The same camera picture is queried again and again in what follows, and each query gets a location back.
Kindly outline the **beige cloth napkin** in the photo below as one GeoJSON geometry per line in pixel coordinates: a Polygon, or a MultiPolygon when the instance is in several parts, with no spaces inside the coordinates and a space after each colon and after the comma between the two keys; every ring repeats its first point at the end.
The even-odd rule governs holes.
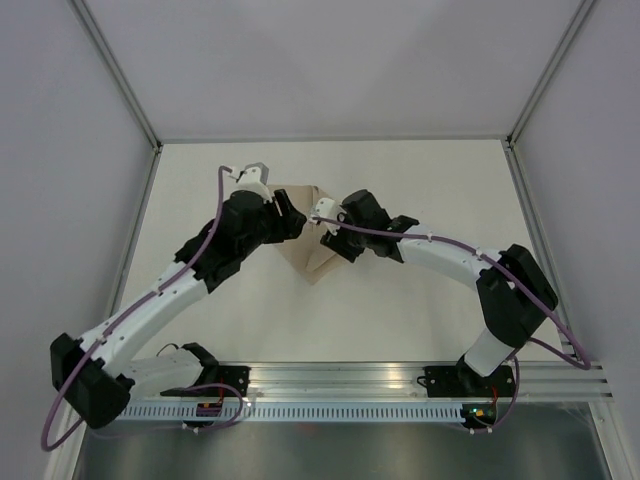
{"type": "MultiPolygon", "coordinates": [[[[284,189],[293,206],[306,215],[319,200],[331,198],[315,185],[271,184],[268,188],[271,192],[284,189]]],[[[275,245],[281,256],[310,285],[318,283],[329,272],[346,264],[342,257],[320,243],[322,236],[327,232],[323,225],[306,224],[297,239],[275,245]]]]}

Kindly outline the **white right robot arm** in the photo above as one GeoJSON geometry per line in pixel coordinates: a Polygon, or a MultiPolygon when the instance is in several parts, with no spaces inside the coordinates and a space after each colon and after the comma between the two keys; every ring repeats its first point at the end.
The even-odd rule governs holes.
{"type": "Polygon", "coordinates": [[[554,312],[558,297],[531,252],[518,244],[483,250],[434,233],[420,221],[390,217],[368,190],[342,202],[322,198],[311,220],[327,227],[321,244],[349,262],[366,250],[380,258],[426,267],[469,287],[484,328],[457,361],[453,381],[465,396],[487,389],[495,372],[554,312]]]}

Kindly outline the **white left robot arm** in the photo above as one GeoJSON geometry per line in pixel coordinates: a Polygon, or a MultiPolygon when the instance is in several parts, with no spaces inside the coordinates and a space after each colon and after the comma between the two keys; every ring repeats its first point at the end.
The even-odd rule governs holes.
{"type": "Polygon", "coordinates": [[[100,429],[135,397],[186,389],[212,393],[217,361],[196,343],[180,347],[166,363],[135,357],[176,316],[237,274],[257,248],[297,239],[305,222],[283,189],[234,191],[137,300],[80,337],[63,333],[51,343],[54,402],[67,402],[88,427],[100,429]]]}

